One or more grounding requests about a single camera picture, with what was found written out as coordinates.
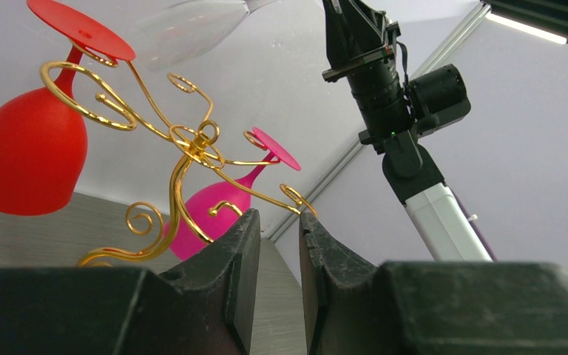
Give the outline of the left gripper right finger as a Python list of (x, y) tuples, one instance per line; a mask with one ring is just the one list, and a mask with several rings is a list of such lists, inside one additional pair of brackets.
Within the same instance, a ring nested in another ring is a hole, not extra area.
[(300, 216), (309, 354), (568, 354), (568, 273), (552, 263), (375, 266)]

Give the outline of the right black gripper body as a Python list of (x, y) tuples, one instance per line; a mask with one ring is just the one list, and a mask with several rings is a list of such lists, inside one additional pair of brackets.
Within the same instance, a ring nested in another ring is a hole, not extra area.
[(380, 144), (413, 126), (414, 118), (399, 81), (392, 46), (379, 47), (340, 67), (330, 68), (322, 77), (327, 82), (347, 78), (366, 126), (359, 133), (361, 144)]

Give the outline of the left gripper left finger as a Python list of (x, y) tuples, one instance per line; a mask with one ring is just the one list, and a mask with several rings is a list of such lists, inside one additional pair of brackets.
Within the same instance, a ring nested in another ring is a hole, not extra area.
[(249, 209), (161, 274), (0, 268), (0, 354), (248, 354), (260, 241)]

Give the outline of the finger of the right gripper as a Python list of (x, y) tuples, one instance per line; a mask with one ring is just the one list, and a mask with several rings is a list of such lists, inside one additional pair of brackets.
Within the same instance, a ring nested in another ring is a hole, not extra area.
[(367, 64), (395, 58), (399, 23), (363, 1), (324, 1), (326, 74), (351, 74)]

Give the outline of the pink plastic wine glass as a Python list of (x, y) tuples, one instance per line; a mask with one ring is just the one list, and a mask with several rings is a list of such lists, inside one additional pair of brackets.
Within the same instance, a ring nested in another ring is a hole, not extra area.
[[(262, 165), (256, 165), (247, 175), (236, 179), (236, 183), (251, 189), (257, 177), (269, 164), (284, 163), (294, 170), (301, 170), (297, 160), (271, 136), (257, 127), (244, 132), (250, 143), (267, 151)], [(251, 206), (251, 194), (232, 183), (221, 181), (207, 186), (194, 194), (185, 203), (187, 212), (196, 226), (213, 240), (221, 237)], [(180, 260), (187, 260), (208, 243), (195, 234), (186, 221), (180, 221), (177, 234), (170, 250)]]

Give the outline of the clear wine glass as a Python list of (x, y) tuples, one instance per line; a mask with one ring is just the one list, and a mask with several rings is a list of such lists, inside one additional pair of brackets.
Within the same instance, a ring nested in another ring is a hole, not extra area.
[(269, 1), (181, 1), (129, 28), (136, 59), (149, 71), (197, 58), (225, 40)]

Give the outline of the red plastic wine glass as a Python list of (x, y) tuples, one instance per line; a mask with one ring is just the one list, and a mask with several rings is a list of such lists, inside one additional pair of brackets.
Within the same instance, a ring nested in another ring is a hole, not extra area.
[[(0, 106), (0, 212), (36, 216), (69, 203), (87, 156), (86, 119), (123, 131), (137, 126), (126, 103), (98, 75), (82, 67), (81, 58), (87, 55), (114, 67), (119, 61), (130, 63), (135, 52), (113, 31), (65, 4), (29, 1), (27, 5), (72, 45), (66, 60), (41, 66), (41, 88)], [(98, 83), (98, 100), (122, 121), (111, 121), (75, 100), (72, 87), (77, 73)]]

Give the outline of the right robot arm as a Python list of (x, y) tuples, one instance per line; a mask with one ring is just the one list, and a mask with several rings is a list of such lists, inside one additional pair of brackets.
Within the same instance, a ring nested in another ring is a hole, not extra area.
[(325, 1), (327, 82), (345, 78), (365, 122), (359, 142), (382, 156), (382, 171), (437, 261), (493, 261), (473, 221), (420, 144), (471, 109), (459, 70), (407, 74), (400, 28), (363, 1)]

